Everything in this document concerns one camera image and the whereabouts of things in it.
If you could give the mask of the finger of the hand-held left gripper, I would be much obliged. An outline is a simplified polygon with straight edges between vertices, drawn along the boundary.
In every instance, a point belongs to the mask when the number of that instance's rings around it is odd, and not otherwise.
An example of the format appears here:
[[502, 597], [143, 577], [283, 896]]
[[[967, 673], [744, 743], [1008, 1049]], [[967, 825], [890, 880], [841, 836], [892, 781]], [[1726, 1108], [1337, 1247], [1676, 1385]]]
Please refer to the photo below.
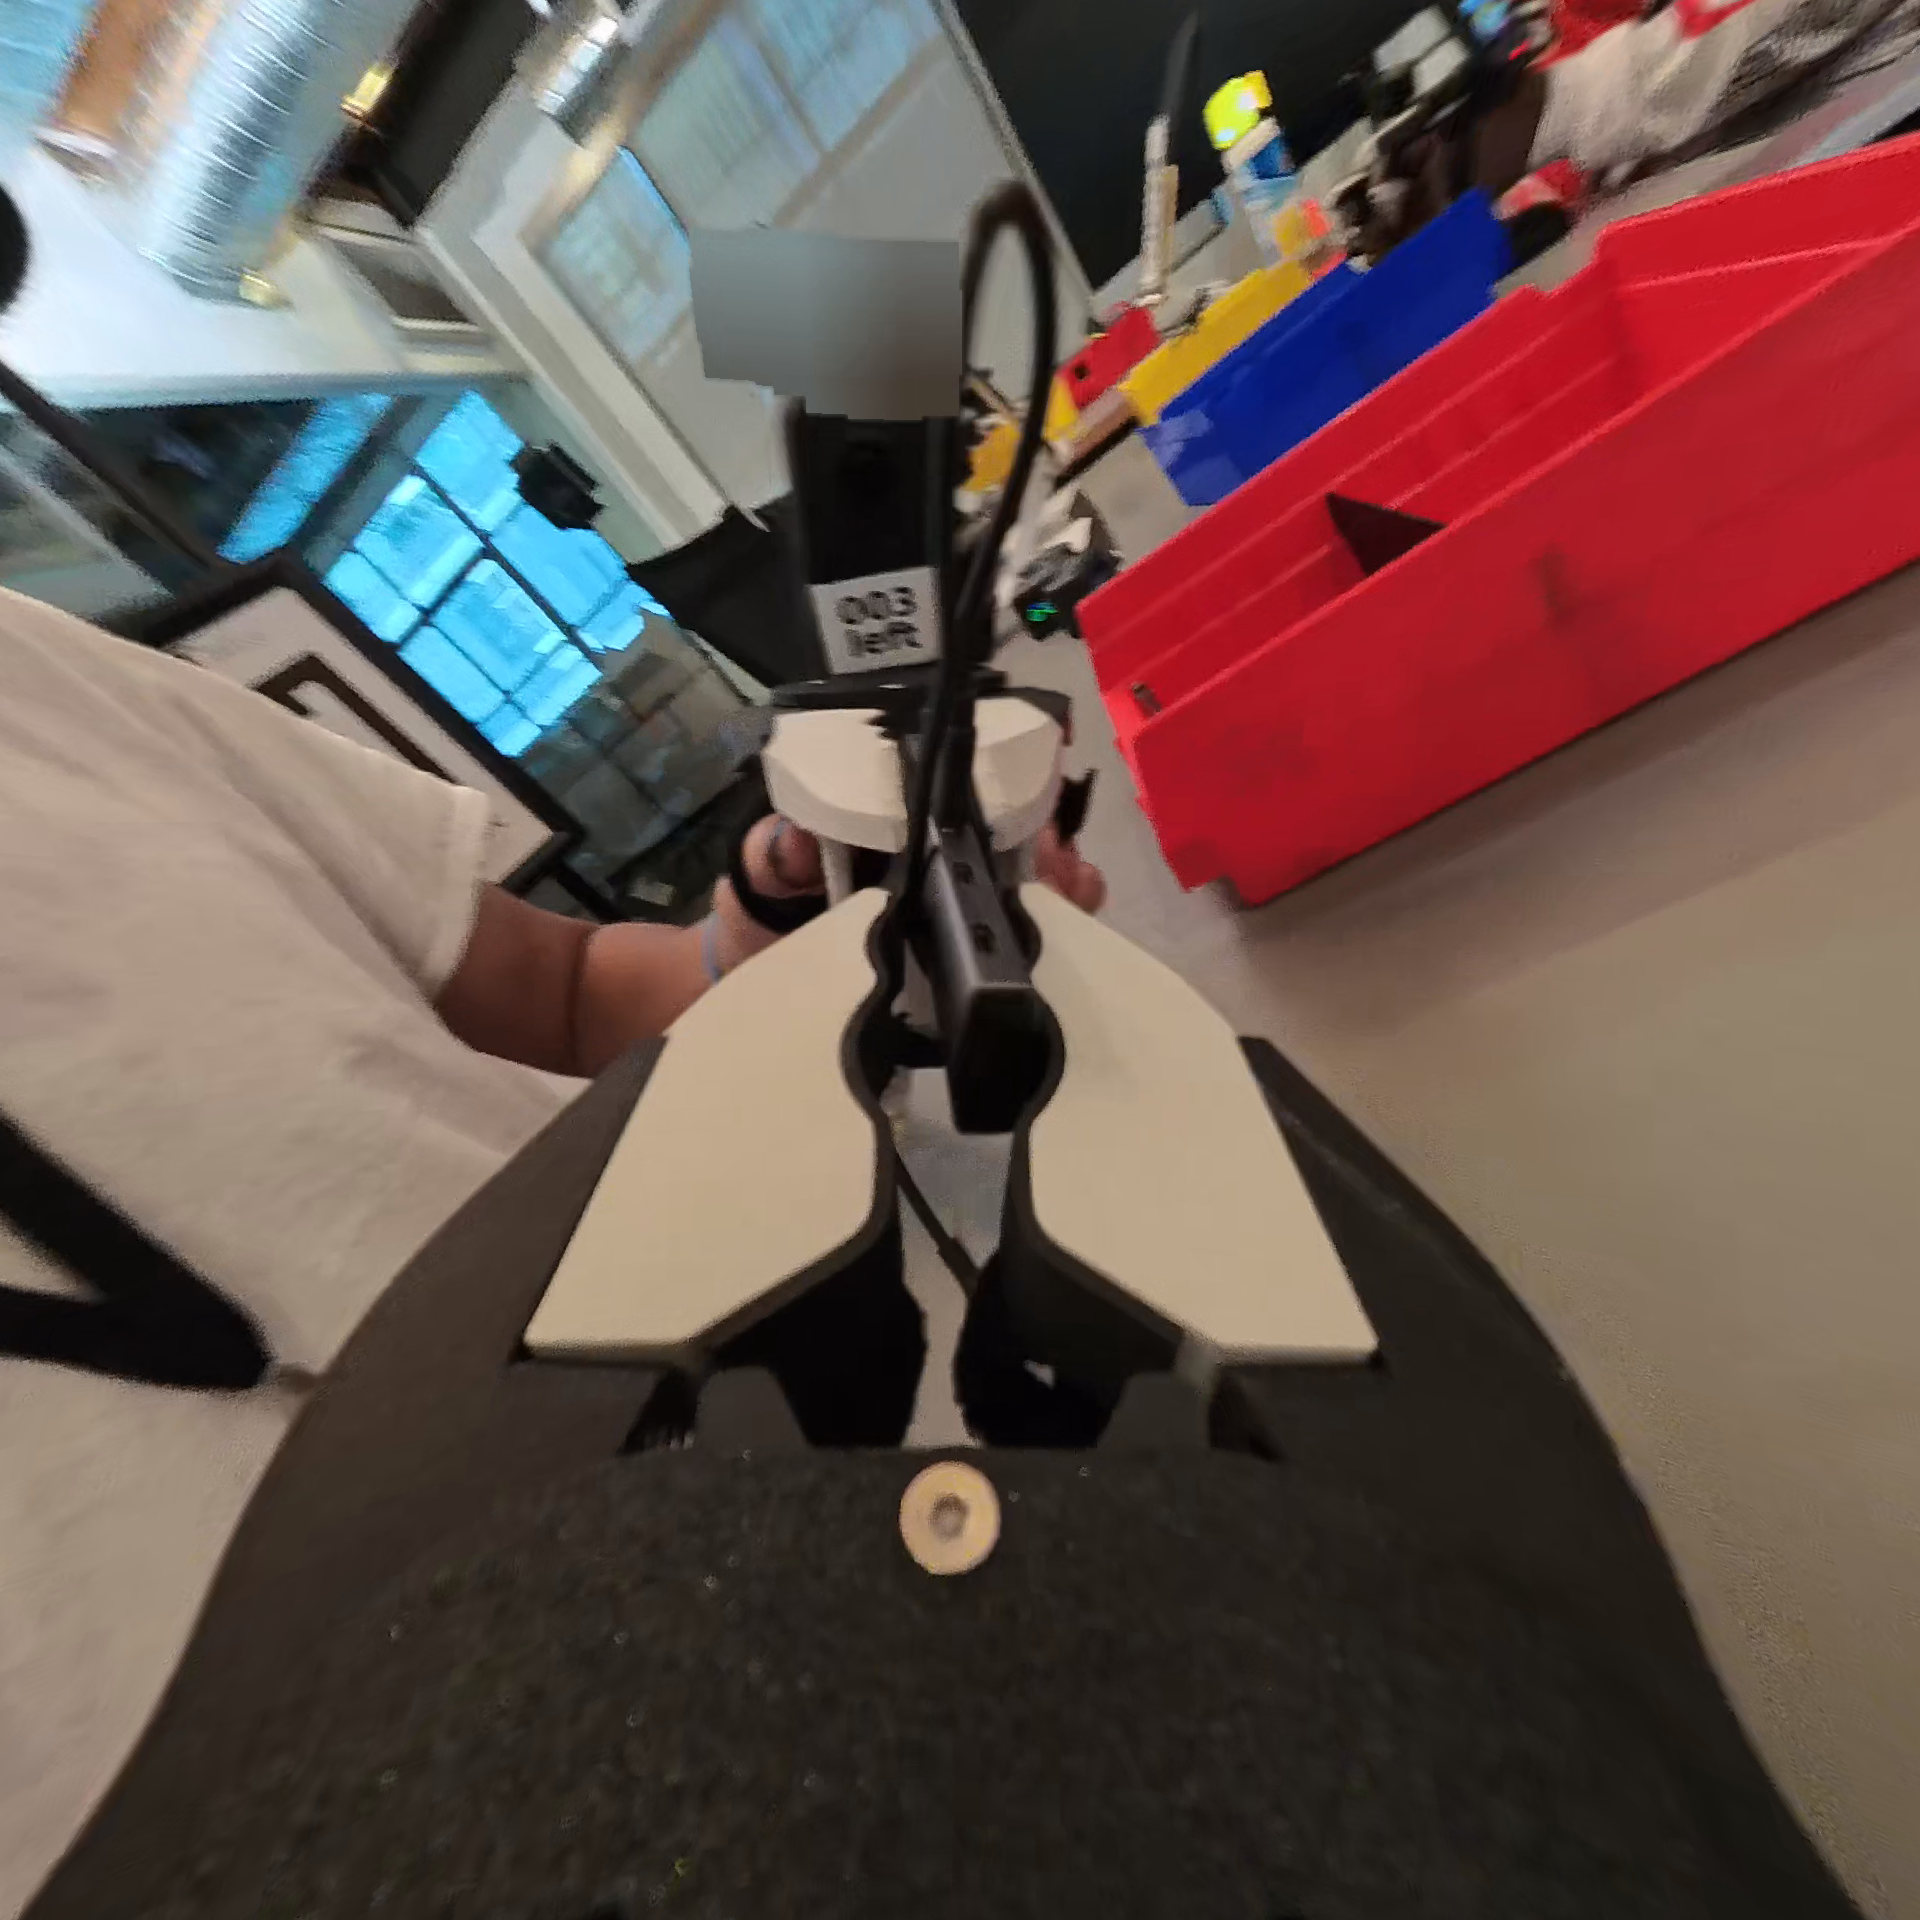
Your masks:
[[972, 712], [970, 820], [997, 878], [1032, 878], [1066, 784], [1066, 725], [1026, 696]]
[[923, 732], [900, 732], [880, 708], [777, 711], [763, 745], [767, 794], [816, 845], [830, 902], [872, 890], [912, 901], [923, 746]]

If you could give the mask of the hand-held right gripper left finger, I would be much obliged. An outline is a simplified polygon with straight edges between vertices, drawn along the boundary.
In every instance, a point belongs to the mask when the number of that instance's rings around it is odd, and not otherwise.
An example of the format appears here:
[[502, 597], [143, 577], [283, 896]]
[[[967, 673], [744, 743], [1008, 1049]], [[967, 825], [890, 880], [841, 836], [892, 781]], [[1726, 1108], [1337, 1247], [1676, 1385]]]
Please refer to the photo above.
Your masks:
[[852, 892], [710, 986], [660, 1043], [527, 1322], [529, 1362], [777, 1374], [799, 1413], [912, 1413], [892, 1131], [861, 1036], [892, 901]]

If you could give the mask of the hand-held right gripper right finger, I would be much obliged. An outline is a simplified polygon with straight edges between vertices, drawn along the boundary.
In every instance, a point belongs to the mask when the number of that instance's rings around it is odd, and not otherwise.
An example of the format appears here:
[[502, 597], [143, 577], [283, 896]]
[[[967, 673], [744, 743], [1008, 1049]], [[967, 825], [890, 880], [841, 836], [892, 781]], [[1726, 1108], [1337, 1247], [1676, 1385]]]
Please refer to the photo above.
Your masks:
[[1020, 1356], [1117, 1403], [1262, 1368], [1356, 1370], [1380, 1337], [1232, 1023], [1029, 884], [1059, 1067], [1014, 1134], [999, 1279]]

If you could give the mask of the red plastic bin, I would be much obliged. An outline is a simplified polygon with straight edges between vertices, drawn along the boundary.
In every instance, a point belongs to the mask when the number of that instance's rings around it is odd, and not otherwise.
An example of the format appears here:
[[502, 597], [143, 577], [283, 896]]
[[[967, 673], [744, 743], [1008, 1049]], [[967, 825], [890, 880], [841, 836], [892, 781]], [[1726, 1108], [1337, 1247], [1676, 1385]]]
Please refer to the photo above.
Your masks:
[[[1367, 578], [1327, 495], [1443, 521]], [[1188, 890], [1261, 905], [1917, 564], [1919, 140], [1603, 229], [1085, 605]]]

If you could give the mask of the person's left forearm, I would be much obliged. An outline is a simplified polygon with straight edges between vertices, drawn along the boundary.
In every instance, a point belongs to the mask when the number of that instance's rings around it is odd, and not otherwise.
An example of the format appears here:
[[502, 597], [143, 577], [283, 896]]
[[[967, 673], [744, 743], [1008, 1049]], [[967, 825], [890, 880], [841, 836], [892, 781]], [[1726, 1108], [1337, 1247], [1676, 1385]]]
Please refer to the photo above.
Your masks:
[[710, 993], [702, 922], [586, 924], [486, 887], [435, 1013], [495, 1061], [590, 1080]]

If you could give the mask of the grey desk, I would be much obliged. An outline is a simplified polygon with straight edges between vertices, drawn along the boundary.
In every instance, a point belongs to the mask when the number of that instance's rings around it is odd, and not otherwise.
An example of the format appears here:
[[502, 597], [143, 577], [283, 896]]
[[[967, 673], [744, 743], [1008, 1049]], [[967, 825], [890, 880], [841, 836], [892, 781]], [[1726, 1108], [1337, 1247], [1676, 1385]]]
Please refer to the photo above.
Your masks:
[[1262, 908], [1187, 892], [1071, 636], [1109, 918], [1274, 1043], [1573, 1368], [1741, 1721], [1917, 1916], [1917, 571]]

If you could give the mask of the black device green display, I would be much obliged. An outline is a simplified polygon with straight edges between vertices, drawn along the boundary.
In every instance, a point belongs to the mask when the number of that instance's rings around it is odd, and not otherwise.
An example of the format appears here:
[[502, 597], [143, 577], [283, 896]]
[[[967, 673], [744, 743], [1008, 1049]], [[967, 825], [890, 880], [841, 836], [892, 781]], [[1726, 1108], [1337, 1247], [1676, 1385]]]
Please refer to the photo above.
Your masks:
[[1082, 607], [1122, 569], [1110, 541], [1089, 539], [1075, 546], [1054, 541], [1020, 564], [1012, 582], [1008, 618], [1035, 640], [1052, 636], [1082, 638]]

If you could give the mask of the small red box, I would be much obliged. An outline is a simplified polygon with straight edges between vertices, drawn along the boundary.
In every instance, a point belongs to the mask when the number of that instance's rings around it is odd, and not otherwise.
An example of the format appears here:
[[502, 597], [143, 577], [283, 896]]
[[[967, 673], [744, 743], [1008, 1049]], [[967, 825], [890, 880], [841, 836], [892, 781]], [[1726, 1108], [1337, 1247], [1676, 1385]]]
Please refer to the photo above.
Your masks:
[[1107, 315], [1059, 365], [1049, 392], [1049, 421], [1071, 421], [1092, 403], [1118, 389], [1163, 346], [1156, 312], [1141, 303], [1125, 303]]

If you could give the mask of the yellow plastic bin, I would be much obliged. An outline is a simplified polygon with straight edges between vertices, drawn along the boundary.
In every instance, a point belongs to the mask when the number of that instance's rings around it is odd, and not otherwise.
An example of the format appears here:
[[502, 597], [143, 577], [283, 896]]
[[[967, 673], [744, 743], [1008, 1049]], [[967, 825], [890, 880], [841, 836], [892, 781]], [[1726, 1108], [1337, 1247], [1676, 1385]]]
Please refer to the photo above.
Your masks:
[[1340, 257], [1319, 269], [1299, 263], [1256, 269], [1203, 301], [1194, 318], [1161, 333], [1163, 346], [1079, 416], [1049, 418], [1049, 386], [1042, 416], [1044, 457], [1059, 474], [1066, 474], [1087, 466], [1126, 434], [1167, 424], [1175, 403], [1187, 397], [1188, 389], [1343, 269]]

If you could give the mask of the black divider in red bin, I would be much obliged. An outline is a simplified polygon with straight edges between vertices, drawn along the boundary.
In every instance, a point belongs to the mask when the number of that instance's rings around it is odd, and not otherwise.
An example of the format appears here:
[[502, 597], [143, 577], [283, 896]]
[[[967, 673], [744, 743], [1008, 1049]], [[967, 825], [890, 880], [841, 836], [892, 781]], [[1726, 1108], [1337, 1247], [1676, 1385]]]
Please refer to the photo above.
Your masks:
[[1446, 531], [1443, 521], [1348, 492], [1328, 492], [1324, 505], [1335, 533], [1364, 578], [1379, 577]]

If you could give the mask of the printed tag sign stand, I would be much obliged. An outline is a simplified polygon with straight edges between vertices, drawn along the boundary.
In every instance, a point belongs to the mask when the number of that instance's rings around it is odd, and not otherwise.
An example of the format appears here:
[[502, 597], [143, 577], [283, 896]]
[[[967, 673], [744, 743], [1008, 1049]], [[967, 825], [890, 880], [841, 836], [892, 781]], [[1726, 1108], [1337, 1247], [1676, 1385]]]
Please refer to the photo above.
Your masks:
[[226, 566], [108, 630], [190, 661], [276, 708], [484, 797], [488, 878], [519, 898], [565, 882], [584, 830], [538, 781], [417, 673], [317, 572], [287, 553]]

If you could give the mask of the blue plastic bin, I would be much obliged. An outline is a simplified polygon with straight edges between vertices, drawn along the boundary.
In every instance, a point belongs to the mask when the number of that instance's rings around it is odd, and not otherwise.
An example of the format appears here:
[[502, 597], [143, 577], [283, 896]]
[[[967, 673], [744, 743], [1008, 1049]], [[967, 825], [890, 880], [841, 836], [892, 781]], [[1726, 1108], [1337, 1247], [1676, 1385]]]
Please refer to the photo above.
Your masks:
[[1285, 304], [1139, 438], [1208, 510], [1474, 324], [1515, 264], [1494, 200], [1471, 191], [1374, 266], [1338, 266]]

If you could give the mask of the person's white shirt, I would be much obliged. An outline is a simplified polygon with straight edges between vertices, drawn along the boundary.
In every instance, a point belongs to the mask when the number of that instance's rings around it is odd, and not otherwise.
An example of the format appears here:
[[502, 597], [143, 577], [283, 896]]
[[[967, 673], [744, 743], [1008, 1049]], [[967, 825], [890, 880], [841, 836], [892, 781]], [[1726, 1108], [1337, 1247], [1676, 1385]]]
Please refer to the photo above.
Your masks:
[[[576, 1080], [435, 1002], [483, 797], [4, 591], [4, 1115], [324, 1373]], [[4, 1361], [2, 1904], [166, 1693], [298, 1409]]]

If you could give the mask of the red white printed bag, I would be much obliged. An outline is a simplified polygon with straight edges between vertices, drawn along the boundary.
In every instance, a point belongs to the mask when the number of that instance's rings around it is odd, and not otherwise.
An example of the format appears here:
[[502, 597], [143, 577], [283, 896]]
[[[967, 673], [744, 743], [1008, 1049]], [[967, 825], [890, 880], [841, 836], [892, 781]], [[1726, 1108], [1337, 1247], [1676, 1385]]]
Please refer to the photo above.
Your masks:
[[1504, 193], [1550, 164], [1585, 177], [1657, 161], [1705, 132], [1741, 62], [1804, 5], [1671, 5], [1526, 70], [1477, 127], [1474, 181]]

